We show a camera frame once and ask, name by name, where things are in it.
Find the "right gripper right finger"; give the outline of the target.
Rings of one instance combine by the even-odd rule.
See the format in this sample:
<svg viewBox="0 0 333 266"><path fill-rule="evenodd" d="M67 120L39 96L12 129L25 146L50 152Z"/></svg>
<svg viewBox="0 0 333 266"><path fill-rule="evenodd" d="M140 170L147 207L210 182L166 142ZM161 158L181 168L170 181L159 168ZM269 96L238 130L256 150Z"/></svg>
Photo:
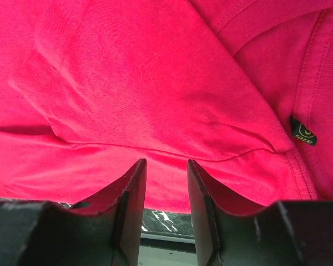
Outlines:
<svg viewBox="0 0 333 266"><path fill-rule="evenodd" d="M259 205L188 161L199 265L333 265L333 201Z"/></svg>

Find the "red polo shirt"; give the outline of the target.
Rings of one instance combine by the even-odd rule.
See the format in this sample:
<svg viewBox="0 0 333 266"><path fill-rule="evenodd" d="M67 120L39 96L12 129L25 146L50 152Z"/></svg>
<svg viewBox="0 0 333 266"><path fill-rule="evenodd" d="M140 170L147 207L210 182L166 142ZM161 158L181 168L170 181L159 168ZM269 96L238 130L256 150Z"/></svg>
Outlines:
<svg viewBox="0 0 333 266"><path fill-rule="evenodd" d="M333 1L0 1L0 198L75 203L186 162L263 206L333 200Z"/></svg>

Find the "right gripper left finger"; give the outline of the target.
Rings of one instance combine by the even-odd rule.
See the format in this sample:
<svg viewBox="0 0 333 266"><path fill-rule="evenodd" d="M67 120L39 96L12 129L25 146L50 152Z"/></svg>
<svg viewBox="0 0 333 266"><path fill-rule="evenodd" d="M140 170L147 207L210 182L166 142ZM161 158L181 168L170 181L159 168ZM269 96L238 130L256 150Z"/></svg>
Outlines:
<svg viewBox="0 0 333 266"><path fill-rule="evenodd" d="M0 265L137 265L147 162L71 208L0 201Z"/></svg>

